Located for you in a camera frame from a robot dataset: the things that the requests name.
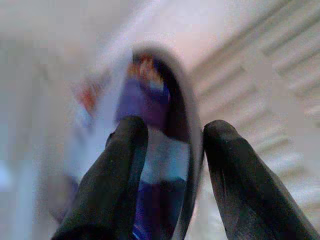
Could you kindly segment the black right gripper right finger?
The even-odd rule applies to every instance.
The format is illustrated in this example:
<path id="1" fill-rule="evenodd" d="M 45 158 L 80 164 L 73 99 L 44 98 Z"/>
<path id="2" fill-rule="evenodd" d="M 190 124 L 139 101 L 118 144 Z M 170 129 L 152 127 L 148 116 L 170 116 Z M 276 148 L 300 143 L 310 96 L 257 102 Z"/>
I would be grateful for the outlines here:
<path id="1" fill-rule="evenodd" d="M 203 131 L 210 181 L 229 240 L 317 240 L 285 185 L 224 120 Z"/>

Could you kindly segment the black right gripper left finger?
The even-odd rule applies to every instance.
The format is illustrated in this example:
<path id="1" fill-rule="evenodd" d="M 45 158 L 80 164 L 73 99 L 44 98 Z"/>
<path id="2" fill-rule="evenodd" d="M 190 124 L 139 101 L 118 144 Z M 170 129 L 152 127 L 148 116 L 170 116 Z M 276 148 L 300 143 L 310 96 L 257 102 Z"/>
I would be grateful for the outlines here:
<path id="1" fill-rule="evenodd" d="M 127 116 L 119 122 L 82 178 L 54 240 L 132 239 L 148 138 L 140 117 Z"/>

